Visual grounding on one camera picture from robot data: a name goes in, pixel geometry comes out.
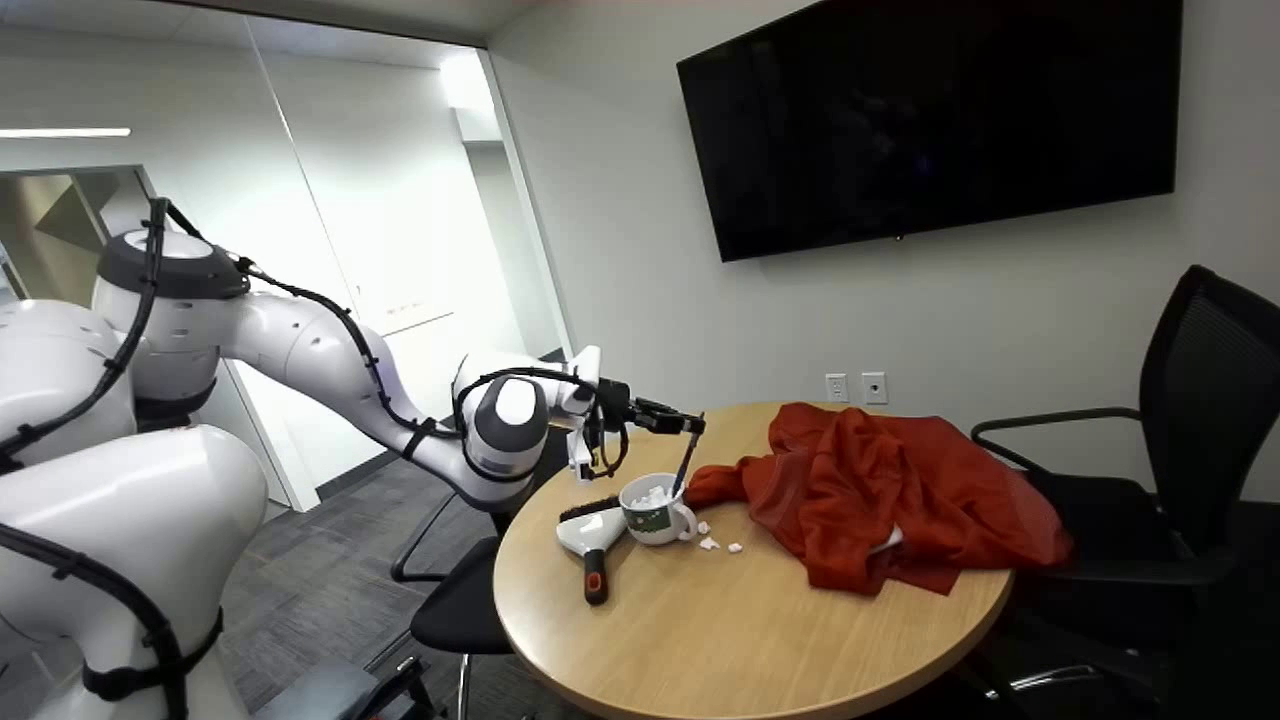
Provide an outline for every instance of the wall-mounted tv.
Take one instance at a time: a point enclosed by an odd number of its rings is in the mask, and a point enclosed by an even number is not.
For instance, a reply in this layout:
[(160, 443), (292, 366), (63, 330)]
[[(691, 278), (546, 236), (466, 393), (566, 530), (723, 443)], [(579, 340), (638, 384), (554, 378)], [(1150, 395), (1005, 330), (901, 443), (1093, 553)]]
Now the wall-mounted tv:
[(1173, 194), (1182, 0), (825, 0), (679, 61), (719, 259)]

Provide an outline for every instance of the wooden table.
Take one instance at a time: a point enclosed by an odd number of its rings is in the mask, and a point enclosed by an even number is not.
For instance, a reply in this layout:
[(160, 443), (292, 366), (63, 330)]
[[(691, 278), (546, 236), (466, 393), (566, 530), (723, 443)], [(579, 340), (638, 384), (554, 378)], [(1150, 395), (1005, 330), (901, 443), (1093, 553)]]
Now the wooden table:
[[(710, 414), (698, 465), (763, 455), (776, 404)], [(812, 592), (806, 564), (743, 504), (710, 507), (719, 543), (611, 548), (608, 606), (584, 606), (579, 559), (556, 543), (562, 507), (678, 469), (687, 438), (631, 438), (615, 480), (562, 473), (514, 519), (496, 555), (496, 612), (517, 653), (597, 716), (859, 716), (962, 660), (995, 619), (1013, 573), (964, 573), (951, 595), (883, 583), (877, 601)]]

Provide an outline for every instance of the red towel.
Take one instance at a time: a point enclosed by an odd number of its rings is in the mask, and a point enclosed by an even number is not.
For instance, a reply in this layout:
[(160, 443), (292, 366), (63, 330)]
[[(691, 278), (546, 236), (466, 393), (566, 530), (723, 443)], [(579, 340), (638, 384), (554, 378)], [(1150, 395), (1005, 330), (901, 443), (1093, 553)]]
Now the red towel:
[(691, 507), (743, 501), (806, 559), (812, 588), (877, 595), (883, 577), (951, 592), (962, 567), (1067, 559), (1054, 504), (938, 415), (867, 415), (786, 404), (772, 455), (691, 475)]

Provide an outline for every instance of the television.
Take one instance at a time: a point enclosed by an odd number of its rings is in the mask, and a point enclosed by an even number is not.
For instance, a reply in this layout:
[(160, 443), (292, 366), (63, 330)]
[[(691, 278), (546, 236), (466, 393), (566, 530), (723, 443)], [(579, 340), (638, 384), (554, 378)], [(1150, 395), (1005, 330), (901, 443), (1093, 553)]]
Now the television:
[(825, 0), (678, 71), (719, 259), (1173, 194), (1182, 0)]

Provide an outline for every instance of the white cup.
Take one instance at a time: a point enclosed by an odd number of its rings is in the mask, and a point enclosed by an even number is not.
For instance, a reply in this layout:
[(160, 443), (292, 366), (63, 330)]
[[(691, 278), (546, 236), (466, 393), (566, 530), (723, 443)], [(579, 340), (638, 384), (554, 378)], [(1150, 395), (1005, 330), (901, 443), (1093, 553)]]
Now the white cup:
[(629, 516), (629, 534), (640, 543), (671, 543), (698, 538), (698, 516), (686, 501), (671, 501), (671, 480), (678, 473), (648, 473), (629, 480), (629, 489), (615, 498)]

